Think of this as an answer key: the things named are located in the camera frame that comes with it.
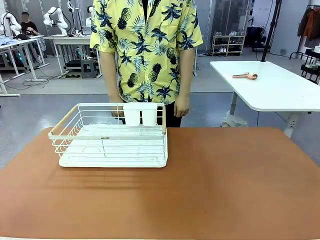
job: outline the wooden handle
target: wooden handle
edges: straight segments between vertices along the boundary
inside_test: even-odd
[[[162,132],[163,132],[163,135],[166,135],[167,134],[167,122],[166,122],[166,106],[163,106],[162,107]]]
[[[241,75],[233,75],[232,78],[234,79],[246,79],[248,77],[248,74],[241,74]]]
[[[62,119],[60,122],[58,122],[57,125],[54,126],[54,128],[51,129],[51,134],[54,134],[54,131],[57,130],[69,117],[70,115],[76,110],[78,106],[75,105]]]

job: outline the shirt pocket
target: shirt pocket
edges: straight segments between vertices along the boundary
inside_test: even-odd
[[[168,38],[171,40],[177,35],[182,7],[177,4],[170,3],[168,6],[161,7],[161,26]]]

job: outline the stool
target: stool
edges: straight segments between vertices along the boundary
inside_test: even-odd
[[[97,77],[97,68],[93,59],[83,59],[81,60],[81,72],[82,78],[96,78]]]

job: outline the seated person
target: seated person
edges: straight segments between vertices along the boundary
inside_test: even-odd
[[[85,26],[86,27],[91,27],[91,24],[92,24],[91,13],[92,13],[93,9],[94,8],[92,7],[92,5],[90,5],[90,6],[88,6],[86,8],[86,11],[87,11],[87,13],[89,15],[89,17],[85,20]]]
[[[23,11],[21,13],[21,20],[22,20],[22,22],[21,22],[20,25],[21,25],[22,33],[24,33],[27,36],[39,36],[39,35],[41,35],[38,32],[37,26],[32,21],[30,21],[28,12]],[[40,52],[39,52],[39,49],[38,49],[38,45],[35,42],[32,42],[31,44],[32,44],[32,47],[30,47],[30,45],[29,45],[29,50],[32,53],[32,55],[36,57],[36,61],[41,64],[42,60],[41,60],[41,57],[40,57]]]

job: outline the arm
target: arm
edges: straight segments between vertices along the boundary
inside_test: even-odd
[[[93,11],[90,36],[90,48],[100,52],[101,68],[104,72],[105,84],[111,103],[122,103],[117,86],[117,71],[115,63],[116,33],[110,22],[104,21],[106,5],[100,0],[93,0]],[[117,112],[113,111],[112,116],[117,117]],[[119,112],[119,117],[123,117],[124,112]]]
[[[179,67],[181,75],[180,92],[175,100],[174,115],[180,118],[189,112],[190,87],[195,63],[194,48],[203,43],[195,0],[190,0],[189,4],[185,2],[182,7],[176,42],[180,56]]]
[[[104,73],[104,81],[108,91],[110,103],[122,103],[122,99],[119,96],[117,86],[117,71],[115,64],[115,53],[100,51],[101,68]]]
[[[40,33],[38,33],[36,30],[33,30],[32,32],[33,32],[33,34],[34,34],[34,35],[36,35],[36,36],[41,35],[41,34],[40,34]]]
[[[37,29],[37,26],[33,23],[32,24],[32,27],[28,27],[27,28],[28,31],[32,32],[34,35],[36,36],[39,36],[41,35],[39,32],[38,32],[38,29]]]
[[[183,117],[189,112],[190,88],[193,79],[195,50],[193,48],[189,48],[187,50],[179,51],[179,55],[181,72],[180,92],[174,104],[174,115],[177,118]]]

